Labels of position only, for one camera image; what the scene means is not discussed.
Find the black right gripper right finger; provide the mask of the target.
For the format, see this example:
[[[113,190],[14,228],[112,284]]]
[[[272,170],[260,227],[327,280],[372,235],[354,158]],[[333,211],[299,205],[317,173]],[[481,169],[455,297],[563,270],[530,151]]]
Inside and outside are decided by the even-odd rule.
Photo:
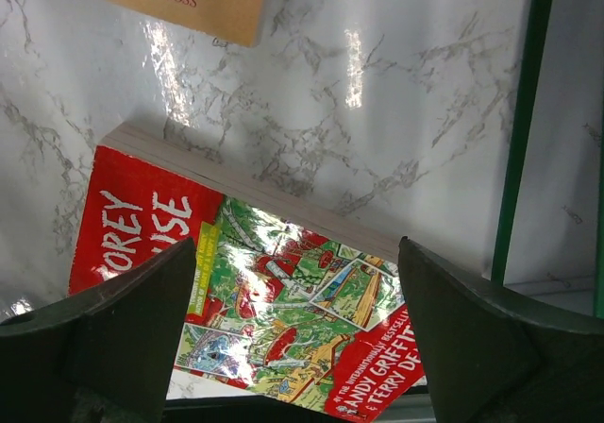
[[[398,273],[439,422],[600,422],[603,322],[404,237]]]

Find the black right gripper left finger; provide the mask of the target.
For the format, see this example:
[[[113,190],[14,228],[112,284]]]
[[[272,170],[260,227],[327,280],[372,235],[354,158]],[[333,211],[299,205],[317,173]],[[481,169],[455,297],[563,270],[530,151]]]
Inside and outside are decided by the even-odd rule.
[[[2,421],[160,421],[194,273],[186,239],[2,322]]]

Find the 13-Storey Treehouse red book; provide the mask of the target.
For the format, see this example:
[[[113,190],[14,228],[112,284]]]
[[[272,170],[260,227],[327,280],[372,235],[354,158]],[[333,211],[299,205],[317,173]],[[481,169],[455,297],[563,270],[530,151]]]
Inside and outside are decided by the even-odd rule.
[[[118,126],[95,149],[69,293],[185,239],[177,370],[353,422],[425,383],[392,238]]]

